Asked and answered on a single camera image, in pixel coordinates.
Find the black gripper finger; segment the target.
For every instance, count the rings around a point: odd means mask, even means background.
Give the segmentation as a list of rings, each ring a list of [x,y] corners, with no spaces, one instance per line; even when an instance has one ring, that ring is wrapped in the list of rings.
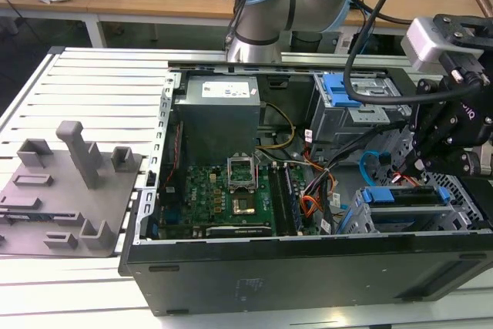
[[[443,139],[441,116],[444,103],[432,102],[429,96],[444,91],[444,79],[420,79],[415,91],[417,99],[412,104],[408,122],[411,131],[411,149],[407,154],[408,170],[442,170],[444,160],[440,157]]]
[[[442,173],[452,176],[479,176],[481,164],[474,152],[453,149],[449,152],[438,152],[425,155],[422,151],[414,151],[415,163],[420,160],[428,173]]]

